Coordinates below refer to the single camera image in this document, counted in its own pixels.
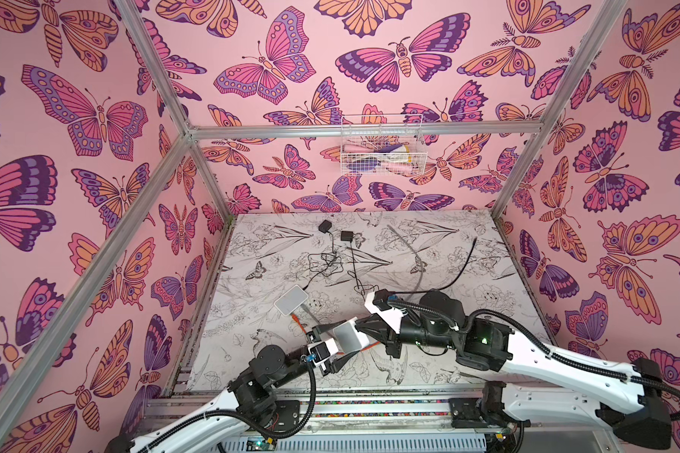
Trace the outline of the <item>white network switch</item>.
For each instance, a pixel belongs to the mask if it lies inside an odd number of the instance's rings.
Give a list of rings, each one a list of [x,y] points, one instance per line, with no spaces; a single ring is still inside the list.
[[[300,286],[294,285],[275,301],[274,306],[283,316],[290,316],[308,299],[309,294]]]
[[[336,342],[338,351],[344,354],[362,351],[369,347],[372,339],[363,332],[360,332],[356,326],[357,319],[348,320],[332,330],[332,337]]]

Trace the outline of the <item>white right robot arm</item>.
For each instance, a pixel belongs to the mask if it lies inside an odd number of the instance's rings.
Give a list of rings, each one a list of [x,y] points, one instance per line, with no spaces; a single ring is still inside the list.
[[[405,345],[451,351],[455,362],[484,372],[523,375],[548,389],[512,391],[489,384],[482,398],[491,423],[553,421],[599,425],[621,441],[665,450],[680,424],[680,391],[646,358],[608,362],[542,342],[511,317],[462,303],[438,290],[417,303],[381,290],[369,295],[368,316],[351,324],[358,336],[398,358]]]

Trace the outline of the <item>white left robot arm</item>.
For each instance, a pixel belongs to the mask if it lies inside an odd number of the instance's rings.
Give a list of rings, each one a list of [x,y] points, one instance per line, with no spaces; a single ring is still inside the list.
[[[108,452],[198,452],[251,430],[266,443],[275,444],[300,433],[315,412],[317,373],[326,376],[341,370],[371,345],[356,328],[354,319],[321,325],[309,334],[310,343],[292,352],[267,345],[255,354],[247,368],[210,402],[166,428],[130,438],[120,434],[109,442]],[[281,424],[283,415],[276,390],[295,379],[309,379],[309,400],[304,414]]]

